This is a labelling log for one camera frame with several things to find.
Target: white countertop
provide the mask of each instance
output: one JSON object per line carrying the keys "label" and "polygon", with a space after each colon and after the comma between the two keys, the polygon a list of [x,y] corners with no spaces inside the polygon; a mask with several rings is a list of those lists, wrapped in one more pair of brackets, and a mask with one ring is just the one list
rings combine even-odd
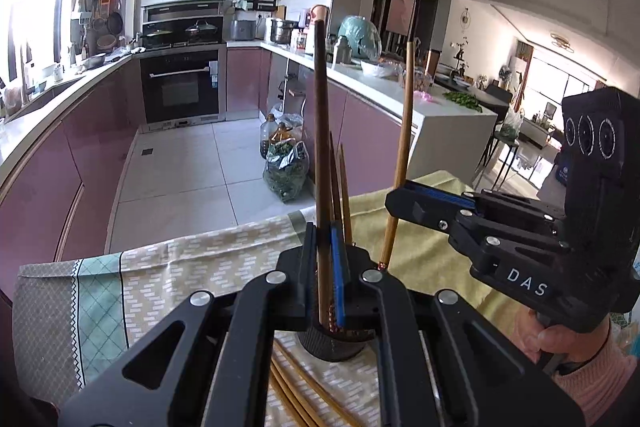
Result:
{"label": "white countertop", "polygon": [[[306,55],[302,51],[292,52],[289,46],[268,44],[264,41],[231,41],[226,43],[228,48],[247,48],[258,47],[264,48],[270,52],[289,58],[295,62],[306,66],[313,70],[314,59],[311,55]],[[331,64],[327,64],[327,77],[341,84],[362,97],[370,100],[376,105],[388,110],[390,113],[402,118],[402,108],[404,107],[404,89],[394,79],[377,78],[362,73],[359,66],[338,64],[334,68]],[[448,90],[434,85],[431,88],[430,95],[433,102],[427,102],[419,96],[414,98],[414,117],[413,125],[420,126],[422,120],[429,116],[487,116],[495,118],[493,111],[483,107],[482,113],[458,105],[457,103],[447,100],[442,95]]]}
{"label": "white countertop", "polygon": [[5,124],[4,133],[0,134],[0,185],[47,127],[55,123],[72,103],[95,84],[130,60],[131,55],[87,71],[84,78],[65,89],[44,107]]}

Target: oven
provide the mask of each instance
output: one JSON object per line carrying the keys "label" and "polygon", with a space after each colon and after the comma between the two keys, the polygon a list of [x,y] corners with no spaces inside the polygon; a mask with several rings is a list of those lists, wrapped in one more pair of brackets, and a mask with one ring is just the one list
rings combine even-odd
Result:
{"label": "oven", "polygon": [[207,49],[186,46],[142,55],[145,130],[225,119],[226,47],[204,47]]}

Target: oven door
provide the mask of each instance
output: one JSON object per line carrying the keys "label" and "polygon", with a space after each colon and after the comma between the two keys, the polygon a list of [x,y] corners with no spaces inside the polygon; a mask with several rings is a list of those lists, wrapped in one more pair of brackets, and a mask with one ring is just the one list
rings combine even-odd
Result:
{"label": "oven door", "polygon": [[147,123],[218,114],[218,51],[140,60]]}

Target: pink painting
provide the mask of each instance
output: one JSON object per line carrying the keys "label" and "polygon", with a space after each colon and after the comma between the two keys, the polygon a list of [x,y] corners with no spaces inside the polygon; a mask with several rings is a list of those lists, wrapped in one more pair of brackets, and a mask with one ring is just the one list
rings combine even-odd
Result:
{"label": "pink painting", "polygon": [[391,0],[386,31],[408,35],[414,15],[415,0]]}

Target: ceiling light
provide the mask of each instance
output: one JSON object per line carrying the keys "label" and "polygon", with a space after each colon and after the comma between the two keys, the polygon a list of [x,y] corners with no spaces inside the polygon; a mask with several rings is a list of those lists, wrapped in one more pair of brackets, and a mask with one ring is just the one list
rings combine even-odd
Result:
{"label": "ceiling light", "polygon": [[572,49],[571,44],[569,44],[569,41],[564,37],[561,37],[557,33],[551,33],[551,38],[553,39],[553,42],[551,43],[556,48],[560,48],[569,53],[574,53],[574,49]]}

